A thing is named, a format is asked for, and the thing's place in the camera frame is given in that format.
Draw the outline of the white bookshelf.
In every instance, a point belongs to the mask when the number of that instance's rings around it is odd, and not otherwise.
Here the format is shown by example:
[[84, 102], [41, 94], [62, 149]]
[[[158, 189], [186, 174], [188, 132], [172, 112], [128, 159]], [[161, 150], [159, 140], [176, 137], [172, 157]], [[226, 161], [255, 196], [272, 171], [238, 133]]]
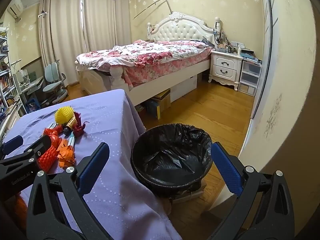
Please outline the white bookshelf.
[[26, 114], [20, 86], [14, 75], [16, 64], [20, 62], [21, 59], [10, 62], [8, 34], [1, 31], [1, 132], [4, 133]]

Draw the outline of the purple tablecloth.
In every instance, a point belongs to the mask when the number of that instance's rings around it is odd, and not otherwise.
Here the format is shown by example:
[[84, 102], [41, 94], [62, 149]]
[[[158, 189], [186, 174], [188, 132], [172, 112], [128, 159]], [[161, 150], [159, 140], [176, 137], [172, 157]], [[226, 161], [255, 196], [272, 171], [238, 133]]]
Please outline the purple tablecloth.
[[66, 102], [84, 133], [75, 163], [42, 165], [44, 130], [61, 105], [21, 117], [3, 140], [1, 239], [179, 239], [163, 206], [130, 163], [145, 127], [121, 89]]

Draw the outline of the white bed with headboard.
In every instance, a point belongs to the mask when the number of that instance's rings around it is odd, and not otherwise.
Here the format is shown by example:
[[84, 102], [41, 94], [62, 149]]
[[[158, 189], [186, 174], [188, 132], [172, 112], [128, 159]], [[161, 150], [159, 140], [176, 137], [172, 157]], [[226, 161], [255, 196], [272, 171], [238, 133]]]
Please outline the white bed with headboard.
[[147, 40], [77, 56], [75, 68], [88, 94], [122, 89], [134, 105], [197, 77], [210, 68], [214, 29], [194, 16], [173, 12]]

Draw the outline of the plastic drawer unit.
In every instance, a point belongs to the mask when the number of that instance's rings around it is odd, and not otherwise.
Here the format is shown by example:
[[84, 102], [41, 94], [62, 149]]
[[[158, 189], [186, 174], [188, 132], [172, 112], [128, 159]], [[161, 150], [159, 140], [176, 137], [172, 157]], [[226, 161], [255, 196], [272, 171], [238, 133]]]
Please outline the plastic drawer unit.
[[241, 66], [241, 74], [238, 90], [255, 97], [260, 81], [261, 64], [244, 58]]

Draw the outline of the yellow label bottle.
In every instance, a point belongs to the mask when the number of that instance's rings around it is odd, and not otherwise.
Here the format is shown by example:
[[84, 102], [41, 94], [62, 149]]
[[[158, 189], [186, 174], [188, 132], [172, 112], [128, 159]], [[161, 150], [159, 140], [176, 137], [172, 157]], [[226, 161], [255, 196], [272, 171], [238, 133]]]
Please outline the yellow label bottle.
[[71, 118], [71, 120], [69, 120], [69, 122], [65, 125], [64, 129], [63, 129], [63, 134], [66, 136], [71, 135], [73, 128], [78, 124], [77, 119], [75, 116], [73, 116]]

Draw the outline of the white storage box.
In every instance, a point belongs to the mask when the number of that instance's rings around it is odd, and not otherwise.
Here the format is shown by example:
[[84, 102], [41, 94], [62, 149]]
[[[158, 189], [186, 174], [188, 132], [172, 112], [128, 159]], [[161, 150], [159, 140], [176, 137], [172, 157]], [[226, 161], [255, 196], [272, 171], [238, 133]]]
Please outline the white storage box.
[[183, 82], [171, 87], [170, 89], [170, 102], [185, 96], [197, 88], [197, 76], [193, 76]]

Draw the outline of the red foam net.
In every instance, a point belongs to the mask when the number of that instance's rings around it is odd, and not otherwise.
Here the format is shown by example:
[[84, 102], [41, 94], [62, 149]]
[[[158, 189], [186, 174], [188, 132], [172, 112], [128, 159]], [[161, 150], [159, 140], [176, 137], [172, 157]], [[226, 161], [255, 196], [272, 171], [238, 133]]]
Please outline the red foam net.
[[50, 148], [38, 158], [39, 167], [44, 172], [48, 172], [52, 165], [57, 161], [58, 152], [54, 146]]

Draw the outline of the floral pink quilt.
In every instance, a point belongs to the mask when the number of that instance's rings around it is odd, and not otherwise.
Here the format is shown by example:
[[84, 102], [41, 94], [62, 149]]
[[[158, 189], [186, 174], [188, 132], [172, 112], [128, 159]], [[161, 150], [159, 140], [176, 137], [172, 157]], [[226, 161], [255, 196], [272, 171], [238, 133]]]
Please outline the floral pink quilt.
[[109, 50], [90, 51], [76, 57], [76, 71], [108, 72], [111, 67], [123, 67], [122, 78], [129, 89], [161, 76], [178, 72], [206, 60], [212, 48], [201, 41], [178, 40], [115, 46]]

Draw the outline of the light blue desk chair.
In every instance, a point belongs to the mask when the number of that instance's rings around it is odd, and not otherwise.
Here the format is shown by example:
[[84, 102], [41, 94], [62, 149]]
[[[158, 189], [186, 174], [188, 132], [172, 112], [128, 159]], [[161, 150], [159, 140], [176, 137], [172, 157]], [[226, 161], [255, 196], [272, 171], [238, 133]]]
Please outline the light blue desk chair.
[[44, 78], [47, 85], [42, 91], [49, 97], [41, 103], [41, 107], [61, 103], [68, 96], [68, 90], [64, 85], [66, 75], [59, 71], [59, 63], [60, 60], [56, 60], [44, 69]]

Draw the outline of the teal white wrapper tube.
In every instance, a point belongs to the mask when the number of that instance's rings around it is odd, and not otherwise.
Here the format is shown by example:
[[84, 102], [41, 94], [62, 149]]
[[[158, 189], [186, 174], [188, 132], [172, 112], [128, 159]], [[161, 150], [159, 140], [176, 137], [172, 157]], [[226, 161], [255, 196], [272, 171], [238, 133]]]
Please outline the teal white wrapper tube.
[[68, 144], [67, 144], [67, 146], [74, 147], [74, 144], [75, 144], [75, 136], [74, 136], [73, 133], [71, 133], [71, 135], [70, 135], [69, 138], [68, 138]]

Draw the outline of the study desk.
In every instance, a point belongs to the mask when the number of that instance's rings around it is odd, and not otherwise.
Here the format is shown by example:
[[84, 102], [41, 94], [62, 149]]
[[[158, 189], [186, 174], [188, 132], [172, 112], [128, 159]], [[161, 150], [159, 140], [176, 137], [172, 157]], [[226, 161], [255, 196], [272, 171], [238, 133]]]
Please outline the study desk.
[[20, 87], [16, 74], [13, 74], [13, 81], [14, 81], [14, 85], [16, 86], [17, 93], [21, 99], [22, 106], [25, 113], [28, 114], [30, 112], [29, 109], [27, 108], [27, 102], [28, 102], [28, 99], [26, 97], [27, 95], [30, 96], [30, 99], [34, 99], [35, 103], [40, 108], [36, 91], [38, 91], [42, 87], [44, 83], [44, 77], [41, 76], [36, 80], [34, 80], [33, 82], [29, 83], [28, 85], [23, 85], [22, 88]]

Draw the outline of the orange paper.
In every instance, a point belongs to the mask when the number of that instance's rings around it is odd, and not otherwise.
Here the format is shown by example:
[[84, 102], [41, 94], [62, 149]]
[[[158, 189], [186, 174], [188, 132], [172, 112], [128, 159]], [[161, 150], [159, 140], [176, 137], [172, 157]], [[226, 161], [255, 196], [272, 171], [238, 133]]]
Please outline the orange paper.
[[74, 153], [74, 147], [67, 146], [68, 139], [63, 139], [57, 148], [58, 151], [58, 161], [59, 161], [59, 167], [62, 169], [66, 169], [70, 166], [75, 165], [76, 158]]

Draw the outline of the white nightstand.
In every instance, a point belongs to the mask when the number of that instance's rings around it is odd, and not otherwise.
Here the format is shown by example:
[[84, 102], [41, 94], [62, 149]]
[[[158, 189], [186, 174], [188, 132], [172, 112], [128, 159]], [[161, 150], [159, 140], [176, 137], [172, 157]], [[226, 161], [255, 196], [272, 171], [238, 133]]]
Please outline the white nightstand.
[[213, 80], [224, 86], [233, 86], [237, 91], [243, 57], [238, 54], [212, 50], [210, 55], [210, 71], [208, 82]]

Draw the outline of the red plastic bag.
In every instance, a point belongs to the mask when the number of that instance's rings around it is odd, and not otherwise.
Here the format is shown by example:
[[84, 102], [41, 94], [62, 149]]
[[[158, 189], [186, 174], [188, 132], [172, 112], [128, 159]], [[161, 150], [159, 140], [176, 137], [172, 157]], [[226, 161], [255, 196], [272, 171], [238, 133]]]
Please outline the red plastic bag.
[[51, 139], [52, 146], [57, 149], [62, 141], [59, 135], [63, 132], [62, 125], [56, 125], [54, 128], [46, 128], [43, 135], [48, 135]]

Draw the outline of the air conditioner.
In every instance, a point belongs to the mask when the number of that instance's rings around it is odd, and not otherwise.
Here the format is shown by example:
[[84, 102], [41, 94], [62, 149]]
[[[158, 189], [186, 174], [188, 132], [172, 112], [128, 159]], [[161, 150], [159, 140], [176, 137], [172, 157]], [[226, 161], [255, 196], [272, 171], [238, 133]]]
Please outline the air conditioner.
[[20, 22], [20, 15], [23, 12], [23, 4], [21, 0], [12, 0], [7, 7], [9, 14], [15, 19], [15, 22]]

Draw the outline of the yellow foam net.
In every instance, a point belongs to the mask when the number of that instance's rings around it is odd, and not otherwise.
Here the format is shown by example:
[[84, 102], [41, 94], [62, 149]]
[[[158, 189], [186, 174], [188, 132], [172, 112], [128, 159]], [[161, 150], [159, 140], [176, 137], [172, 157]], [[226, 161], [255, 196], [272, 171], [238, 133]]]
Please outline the yellow foam net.
[[55, 122], [58, 125], [68, 123], [69, 120], [74, 116], [74, 110], [71, 106], [60, 107], [55, 112]]

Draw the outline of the dark red ribbon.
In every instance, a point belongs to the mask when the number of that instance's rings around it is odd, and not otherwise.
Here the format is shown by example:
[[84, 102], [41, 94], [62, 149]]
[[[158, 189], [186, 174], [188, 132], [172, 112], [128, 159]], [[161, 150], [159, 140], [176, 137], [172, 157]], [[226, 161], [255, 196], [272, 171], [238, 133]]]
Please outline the dark red ribbon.
[[86, 124], [88, 121], [82, 122], [81, 121], [81, 115], [77, 112], [74, 112], [74, 117], [76, 120], [76, 123], [73, 125], [73, 135], [78, 138], [84, 134], [84, 129], [86, 127]]

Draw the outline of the beige curtains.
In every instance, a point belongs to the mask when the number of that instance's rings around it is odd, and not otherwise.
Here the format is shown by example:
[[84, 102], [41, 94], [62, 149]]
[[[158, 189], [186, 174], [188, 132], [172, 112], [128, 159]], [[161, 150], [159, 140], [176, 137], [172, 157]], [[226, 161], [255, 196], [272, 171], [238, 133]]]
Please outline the beige curtains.
[[131, 43], [130, 0], [40, 0], [39, 39], [43, 65], [59, 61], [72, 85], [78, 55]]

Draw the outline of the black lined trash bin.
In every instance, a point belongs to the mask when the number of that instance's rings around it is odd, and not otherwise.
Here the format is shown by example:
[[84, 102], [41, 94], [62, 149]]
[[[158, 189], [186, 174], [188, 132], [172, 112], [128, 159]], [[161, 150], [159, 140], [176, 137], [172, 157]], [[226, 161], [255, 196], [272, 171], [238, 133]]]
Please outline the black lined trash bin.
[[130, 162], [137, 179], [155, 196], [175, 198], [201, 188], [213, 160], [212, 139], [201, 128], [164, 124], [141, 134]]

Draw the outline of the cardboard box under bed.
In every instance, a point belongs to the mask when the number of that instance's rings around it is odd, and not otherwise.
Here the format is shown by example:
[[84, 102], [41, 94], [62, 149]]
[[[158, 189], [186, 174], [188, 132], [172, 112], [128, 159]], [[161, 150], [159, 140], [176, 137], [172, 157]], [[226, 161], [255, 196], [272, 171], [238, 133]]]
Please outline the cardboard box under bed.
[[157, 120], [161, 114], [171, 107], [170, 89], [167, 89], [142, 103], [146, 111]]

